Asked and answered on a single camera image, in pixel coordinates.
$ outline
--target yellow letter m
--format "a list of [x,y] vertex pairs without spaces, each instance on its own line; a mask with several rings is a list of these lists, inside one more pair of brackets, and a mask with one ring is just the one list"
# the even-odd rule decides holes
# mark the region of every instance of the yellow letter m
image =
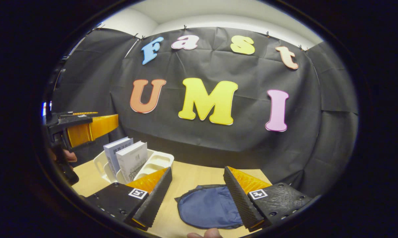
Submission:
[[180,118],[195,119],[196,114],[193,112],[193,104],[195,104],[199,118],[203,121],[215,106],[214,113],[209,117],[209,120],[216,124],[233,124],[231,105],[234,92],[238,88],[236,83],[221,81],[210,95],[206,92],[200,78],[186,78],[183,80],[183,84],[186,86],[186,96],[184,97],[183,110],[178,113]]

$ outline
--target table surface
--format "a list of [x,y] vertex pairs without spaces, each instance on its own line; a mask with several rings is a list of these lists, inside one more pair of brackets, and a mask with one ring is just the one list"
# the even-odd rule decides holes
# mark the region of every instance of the table surface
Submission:
[[[260,169],[240,170],[262,181],[270,182]],[[90,196],[110,184],[100,176],[93,160],[75,167],[74,172],[79,176],[80,180],[72,187],[80,195]],[[203,235],[206,231],[205,229],[189,226],[181,220],[178,214],[177,202],[174,198],[182,196],[189,190],[196,188],[197,185],[225,184],[223,173],[224,169],[221,168],[174,161],[172,182],[159,208],[153,226],[147,232],[163,238],[185,238],[190,232]],[[251,233],[244,226],[236,229],[219,229],[219,232],[224,238],[237,238]]]

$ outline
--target white tray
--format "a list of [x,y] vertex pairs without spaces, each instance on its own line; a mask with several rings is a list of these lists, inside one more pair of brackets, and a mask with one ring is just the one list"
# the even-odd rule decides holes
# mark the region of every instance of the white tray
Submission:
[[[148,160],[140,169],[139,173],[137,173],[134,180],[139,179],[145,175],[149,175],[153,172],[158,170],[172,167],[174,156],[162,153],[159,151],[154,151],[151,149],[147,150]],[[109,183],[119,182],[122,184],[127,184],[126,180],[124,179],[121,170],[119,170],[116,174],[116,177],[111,171],[109,167],[108,160],[105,155],[105,151],[102,151],[98,156],[93,159],[95,163],[96,169],[98,170],[99,174],[103,179],[105,179]]]

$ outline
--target blue fabric bag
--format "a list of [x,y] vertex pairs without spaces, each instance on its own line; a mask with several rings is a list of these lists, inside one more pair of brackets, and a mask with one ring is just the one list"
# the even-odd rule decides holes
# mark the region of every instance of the blue fabric bag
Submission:
[[243,225],[226,185],[198,185],[175,200],[180,218],[190,226],[234,229]]

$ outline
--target book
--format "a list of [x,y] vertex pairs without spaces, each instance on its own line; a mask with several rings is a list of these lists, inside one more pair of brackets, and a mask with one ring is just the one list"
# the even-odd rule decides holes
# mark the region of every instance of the book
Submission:
[[109,167],[111,168],[112,173],[116,176],[117,172],[120,170],[120,166],[118,164],[116,153],[125,149],[133,144],[133,138],[129,139],[128,137],[124,137],[112,143],[106,144],[103,146],[103,150],[105,151],[106,158],[108,159]]
[[118,151],[116,156],[124,179],[127,183],[132,182],[148,159],[147,143],[138,141]]

